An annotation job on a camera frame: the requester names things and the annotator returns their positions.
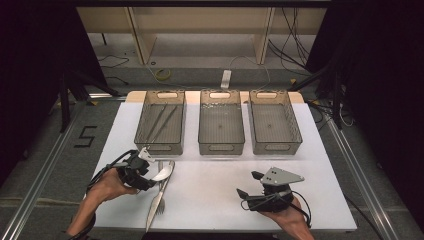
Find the transparent gray bin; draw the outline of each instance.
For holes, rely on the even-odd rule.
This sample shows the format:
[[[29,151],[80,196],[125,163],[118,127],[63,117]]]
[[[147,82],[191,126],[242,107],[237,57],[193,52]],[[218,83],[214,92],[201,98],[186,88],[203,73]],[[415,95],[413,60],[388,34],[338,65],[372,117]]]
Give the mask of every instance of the transparent gray bin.
[[[249,121],[255,155],[294,155],[302,143],[288,92],[249,92]]]
[[[243,153],[245,138],[239,91],[201,91],[198,141],[201,155]]]
[[[183,153],[185,92],[148,91],[134,138],[138,149],[147,147],[152,155]]]

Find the hand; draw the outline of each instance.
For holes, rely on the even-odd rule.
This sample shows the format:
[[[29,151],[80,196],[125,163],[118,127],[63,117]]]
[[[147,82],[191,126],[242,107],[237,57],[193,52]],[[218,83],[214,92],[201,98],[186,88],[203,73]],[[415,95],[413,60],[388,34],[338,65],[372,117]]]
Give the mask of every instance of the hand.
[[[99,181],[90,189],[81,201],[77,214],[66,233],[75,236],[81,232],[93,218],[97,208],[105,201],[115,199],[124,194],[136,194],[137,189],[125,186],[119,179],[115,168],[105,172]]]
[[[294,197],[292,204],[298,208],[302,208],[299,200]],[[284,211],[273,213],[273,212],[260,212],[262,215],[271,218],[286,231],[290,236],[298,240],[310,240],[314,239],[308,226],[306,225],[305,218],[302,213],[296,209],[289,207]]]

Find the white table surface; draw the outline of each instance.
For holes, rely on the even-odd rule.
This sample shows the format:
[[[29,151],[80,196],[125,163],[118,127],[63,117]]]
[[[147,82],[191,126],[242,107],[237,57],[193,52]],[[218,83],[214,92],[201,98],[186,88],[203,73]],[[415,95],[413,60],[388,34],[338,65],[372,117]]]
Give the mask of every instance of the white table surface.
[[[142,103],[121,104],[93,174],[127,150],[136,149],[134,136],[142,106]],[[279,231],[270,219],[243,210],[236,192],[236,188],[240,188],[250,195],[260,195],[263,187],[252,178],[251,171],[266,173],[272,166],[305,177],[305,181],[290,184],[290,187],[308,201],[313,230],[355,230],[356,224],[307,104],[293,104],[293,110],[303,138],[296,155],[255,156],[247,104],[242,104],[246,138],[243,154],[211,158],[199,154],[199,104],[188,103],[184,153],[168,158],[175,160],[176,166],[164,194],[166,209],[164,214],[155,217],[150,231]],[[149,170],[146,178],[157,173],[157,164],[151,165]],[[144,229],[151,200],[158,191],[155,186],[138,195],[125,195],[103,203],[96,212],[95,227]],[[307,211],[305,203],[299,200]]]

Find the knife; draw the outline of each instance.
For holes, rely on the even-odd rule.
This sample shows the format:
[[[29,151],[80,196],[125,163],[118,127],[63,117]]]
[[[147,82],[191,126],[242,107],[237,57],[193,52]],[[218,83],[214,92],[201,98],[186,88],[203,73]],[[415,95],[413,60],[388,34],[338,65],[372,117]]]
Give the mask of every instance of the knife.
[[[172,166],[172,172],[175,168],[175,162],[169,161],[169,165]],[[152,203],[150,205],[149,215],[147,216],[147,222],[146,222],[146,233],[149,231],[150,226],[152,225],[153,218],[156,215],[156,211],[158,210],[159,202],[163,197],[163,192],[165,191],[166,185],[168,185],[169,179],[171,178],[171,175],[163,181],[162,188],[160,189],[159,193],[156,195],[156,197],[153,198]]]

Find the fork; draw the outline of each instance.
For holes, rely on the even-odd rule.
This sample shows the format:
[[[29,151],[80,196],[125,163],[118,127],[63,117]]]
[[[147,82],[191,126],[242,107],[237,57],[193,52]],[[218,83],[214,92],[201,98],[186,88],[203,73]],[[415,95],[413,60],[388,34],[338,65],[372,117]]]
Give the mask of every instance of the fork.
[[[159,161],[158,163],[159,172],[163,169],[163,162]],[[159,190],[162,190],[163,182],[159,183]],[[165,199],[162,197],[159,202],[158,210],[156,211],[156,215],[160,215],[165,211]]]

